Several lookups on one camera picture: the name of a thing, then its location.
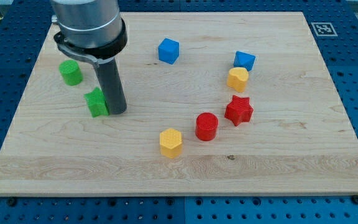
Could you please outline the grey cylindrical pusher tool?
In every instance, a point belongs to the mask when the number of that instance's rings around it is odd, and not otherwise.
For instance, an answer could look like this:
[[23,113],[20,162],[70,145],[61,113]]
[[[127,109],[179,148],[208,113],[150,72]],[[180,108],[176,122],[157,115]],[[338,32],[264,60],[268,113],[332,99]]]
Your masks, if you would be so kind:
[[109,114],[125,112],[127,103],[115,58],[110,58],[106,63],[100,63],[95,71]]

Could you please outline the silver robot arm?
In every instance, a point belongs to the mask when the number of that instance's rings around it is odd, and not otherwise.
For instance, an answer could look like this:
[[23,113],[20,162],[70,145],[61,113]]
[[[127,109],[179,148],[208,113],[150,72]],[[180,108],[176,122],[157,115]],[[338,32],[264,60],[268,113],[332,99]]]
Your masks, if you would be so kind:
[[127,109],[115,56],[127,44],[127,31],[117,0],[51,0],[60,32],[58,50],[93,66],[111,114]]

